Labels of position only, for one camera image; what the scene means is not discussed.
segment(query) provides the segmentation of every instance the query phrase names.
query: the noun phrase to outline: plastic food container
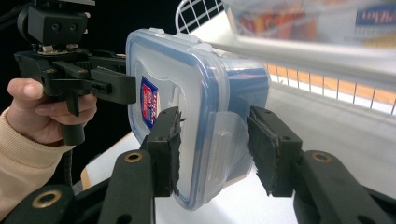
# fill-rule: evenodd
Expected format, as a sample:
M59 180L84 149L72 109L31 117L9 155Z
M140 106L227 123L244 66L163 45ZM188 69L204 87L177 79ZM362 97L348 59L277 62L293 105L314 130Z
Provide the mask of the plastic food container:
M237 36L396 48L394 0L223 0Z
M182 207L199 208L249 172L246 119L251 105L265 107L269 88L261 63L160 29L130 33L126 55L127 74L136 76L137 100L128 113L137 140L165 108L178 106L185 119L175 195Z

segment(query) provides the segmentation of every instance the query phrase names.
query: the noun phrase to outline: finger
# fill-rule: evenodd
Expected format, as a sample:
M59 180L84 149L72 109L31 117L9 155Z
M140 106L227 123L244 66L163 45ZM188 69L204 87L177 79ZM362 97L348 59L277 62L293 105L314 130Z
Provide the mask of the finger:
M50 116L52 119L58 121L61 124L65 125L75 125L75 124L86 124L88 121L93 119L94 114L96 113L96 106L92 107L88 110L80 112L79 116L76 117L72 114L63 115L63 116Z
M8 92L14 99L32 101L44 96L43 85L31 78L14 78L8 83Z
M92 94L78 97L78 109L80 112L96 107L97 98ZM39 105L35 112L43 116L66 116L70 115L65 101Z

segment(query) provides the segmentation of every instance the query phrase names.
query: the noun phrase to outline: white wire rack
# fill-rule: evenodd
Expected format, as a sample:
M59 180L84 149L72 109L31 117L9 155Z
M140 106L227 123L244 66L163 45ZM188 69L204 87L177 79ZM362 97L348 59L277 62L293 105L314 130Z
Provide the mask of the white wire rack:
M394 91L276 64L264 65L270 73L272 82L396 116Z
M189 34L224 10L221 0L182 0L177 7L177 31ZM396 92L342 79L264 63L271 81L334 100L396 116Z
M175 16L177 31L189 34L223 10L221 0L182 0Z

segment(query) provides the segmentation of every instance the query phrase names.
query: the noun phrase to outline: metal bolt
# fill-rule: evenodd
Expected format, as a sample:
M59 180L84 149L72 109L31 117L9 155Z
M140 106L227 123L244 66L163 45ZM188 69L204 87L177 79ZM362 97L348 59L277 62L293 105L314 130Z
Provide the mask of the metal bolt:
M76 31L77 29L78 29L78 26L75 23L70 25L70 30L71 31Z
M61 24L59 24L59 23L53 23L53 24L52 24L52 30L53 30L53 31L60 31L60 30L61 30Z

